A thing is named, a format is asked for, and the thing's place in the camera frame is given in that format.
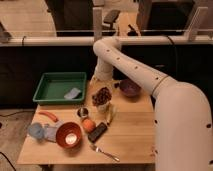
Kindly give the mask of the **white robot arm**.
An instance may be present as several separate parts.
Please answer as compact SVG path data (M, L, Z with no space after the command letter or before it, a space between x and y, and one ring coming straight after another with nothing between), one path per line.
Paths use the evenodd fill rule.
M139 62L120 51L122 41L96 41L94 75L108 80L118 69L155 98L155 171L213 171L213 119L197 86Z

